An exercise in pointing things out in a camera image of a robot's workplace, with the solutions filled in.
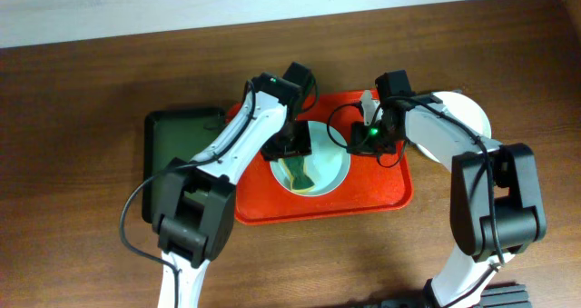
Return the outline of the light blue plate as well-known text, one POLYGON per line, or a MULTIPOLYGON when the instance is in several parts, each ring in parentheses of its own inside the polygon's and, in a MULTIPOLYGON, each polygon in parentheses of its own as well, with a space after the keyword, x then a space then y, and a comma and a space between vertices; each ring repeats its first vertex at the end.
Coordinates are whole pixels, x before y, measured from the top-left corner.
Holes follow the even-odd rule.
POLYGON ((317 197, 333 192, 346 179, 350 170, 350 154, 330 140, 327 125, 316 121, 308 121, 308 124, 312 153, 304 158, 304 170, 314 186, 308 191, 297 192, 291 189, 290 176, 280 161, 270 162, 270 169, 287 192, 317 197))

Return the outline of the green yellow sponge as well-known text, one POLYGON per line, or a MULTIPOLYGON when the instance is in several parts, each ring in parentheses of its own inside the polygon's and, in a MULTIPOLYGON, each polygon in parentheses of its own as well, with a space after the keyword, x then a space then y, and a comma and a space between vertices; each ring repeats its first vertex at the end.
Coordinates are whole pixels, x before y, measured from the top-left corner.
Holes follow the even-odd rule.
POLYGON ((281 164, 290 180, 290 189, 298 194, 309 192, 315 187, 314 181, 307 175, 304 156, 283 158, 281 164))

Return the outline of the red plastic tray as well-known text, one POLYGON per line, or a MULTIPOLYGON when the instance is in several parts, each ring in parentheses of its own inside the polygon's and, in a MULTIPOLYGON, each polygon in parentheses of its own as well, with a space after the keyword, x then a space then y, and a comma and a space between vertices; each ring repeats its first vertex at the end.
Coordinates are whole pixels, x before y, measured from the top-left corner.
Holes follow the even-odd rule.
MULTIPOLYGON (((357 102, 362 95, 361 90, 323 94, 299 119, 324 123, 327 133, 344 144, 350 139, 351 124, 363 118, 355 108, 334 109, 357 102)), ((317 197, 287 192, 273 176, 270 162, 257 154, 238 182, 235 218, 243 224, 259 225, 385 212, 404 207, 412 195, 407 159, 396 154, 385 154, 379 161, 350 155, 346 179, 333 192, 317 197)))

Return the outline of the white cream plate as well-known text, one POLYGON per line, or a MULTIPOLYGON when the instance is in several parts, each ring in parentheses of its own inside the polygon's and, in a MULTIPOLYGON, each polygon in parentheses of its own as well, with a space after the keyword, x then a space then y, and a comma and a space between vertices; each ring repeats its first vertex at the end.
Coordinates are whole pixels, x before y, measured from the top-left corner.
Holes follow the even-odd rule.
POLYGON ((437 91, 431 93, 462 123, 488 138, 492 137, 491 124, 485 111, 461 91, 437 91))

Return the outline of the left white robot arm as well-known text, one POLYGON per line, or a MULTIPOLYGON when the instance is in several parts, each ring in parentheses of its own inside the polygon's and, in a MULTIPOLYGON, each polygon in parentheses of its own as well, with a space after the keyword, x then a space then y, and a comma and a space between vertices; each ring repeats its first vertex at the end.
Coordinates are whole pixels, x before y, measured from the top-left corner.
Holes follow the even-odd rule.
POLYGON ((312 71, 290 64, 283 76, 268 73, 245 85, 238 113, 191 160, 173 158, 153 181, 150 221, 163 268, 158 304, 195 307, 204 275, 231 235, 236 185, 261 149, 272 158, 298 155, 305 133, 291 134, 307 96, 312 71))

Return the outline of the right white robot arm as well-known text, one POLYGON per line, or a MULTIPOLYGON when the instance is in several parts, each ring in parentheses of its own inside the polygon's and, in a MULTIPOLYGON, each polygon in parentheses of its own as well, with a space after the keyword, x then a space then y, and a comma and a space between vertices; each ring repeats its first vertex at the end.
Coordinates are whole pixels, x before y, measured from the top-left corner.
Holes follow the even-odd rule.
POLYGON ((363 119, 346 150, 380 158, 397 143, 419 144, 451 173, 450 227, 455 240, 444 268, 421 293, 383 307, 528 307, 523 284, 489 283, 547 231, 537 165, 525 144, 502 144, 454 116, 436 94, 415 94, 405 71, 379 76, 379 98, 362 96, 363 119))

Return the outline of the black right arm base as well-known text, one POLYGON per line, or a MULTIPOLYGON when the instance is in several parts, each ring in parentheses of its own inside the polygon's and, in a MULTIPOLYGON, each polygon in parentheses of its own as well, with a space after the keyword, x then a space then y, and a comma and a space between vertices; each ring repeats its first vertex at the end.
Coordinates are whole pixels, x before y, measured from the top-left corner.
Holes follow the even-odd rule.
MULTIPOLYGON (((420 295, 388 299, 378 303, 363 304, 364 308, 429 308, 432 307, 420 295)), ((477 308, 532 308, 524 284, 508 284, 485 289, 476 304, 477 308)))

